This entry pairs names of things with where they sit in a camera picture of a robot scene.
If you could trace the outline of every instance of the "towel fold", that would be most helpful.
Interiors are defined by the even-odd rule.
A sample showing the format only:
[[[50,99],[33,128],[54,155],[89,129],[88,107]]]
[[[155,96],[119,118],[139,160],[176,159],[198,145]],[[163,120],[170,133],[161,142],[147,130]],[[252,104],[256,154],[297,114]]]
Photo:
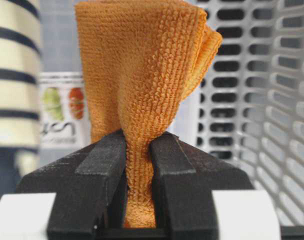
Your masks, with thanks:
[[[126,226],[155,227],[149,143],[170,125],[222,41],[182,0],[98,0],[75,6],[92,141],[122,128]]]

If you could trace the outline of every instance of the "product label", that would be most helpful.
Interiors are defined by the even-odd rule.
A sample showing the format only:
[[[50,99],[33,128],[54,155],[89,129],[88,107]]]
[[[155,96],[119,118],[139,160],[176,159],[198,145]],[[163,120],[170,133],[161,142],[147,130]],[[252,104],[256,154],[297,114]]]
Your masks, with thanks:
[[[43,72],[39,79],[41,147],[83,148],[90,144],[90,119],[80,72]]]

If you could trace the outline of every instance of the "clamp jaw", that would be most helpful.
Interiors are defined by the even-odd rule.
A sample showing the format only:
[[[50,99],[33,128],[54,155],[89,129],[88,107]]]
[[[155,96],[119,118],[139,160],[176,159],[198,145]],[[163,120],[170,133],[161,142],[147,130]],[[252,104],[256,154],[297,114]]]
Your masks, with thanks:
[[[151,142],[149,154],[154,229],[122,228],[128,186],[121,130],[26,175],[16,193],[56,193],[48,240],[221,239],[213,191],[252,190],[247,174],[168,132]],[[282,239],[304,239],[304,227],[281,231]]]

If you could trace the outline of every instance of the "white block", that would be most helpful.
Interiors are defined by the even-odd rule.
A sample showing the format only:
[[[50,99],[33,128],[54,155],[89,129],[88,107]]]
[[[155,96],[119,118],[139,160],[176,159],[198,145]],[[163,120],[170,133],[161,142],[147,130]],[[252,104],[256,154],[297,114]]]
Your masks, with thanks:
[[[0,240],[47,240],[56,193],[6,194],[0,200]]]
[[[264,190],[212,191],[219,240],[280,240],[278,217]]]

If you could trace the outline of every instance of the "textured fabric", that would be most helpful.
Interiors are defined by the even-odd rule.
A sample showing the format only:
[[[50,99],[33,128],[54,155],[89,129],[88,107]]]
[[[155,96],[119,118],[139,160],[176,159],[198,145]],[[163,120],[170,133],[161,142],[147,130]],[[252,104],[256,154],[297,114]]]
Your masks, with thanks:
[[[92,141],[119,128],[127,142],[126,226],[154,227],[148,145],[200,83],[222,37],[203,9],[181,0],[76,5]]]

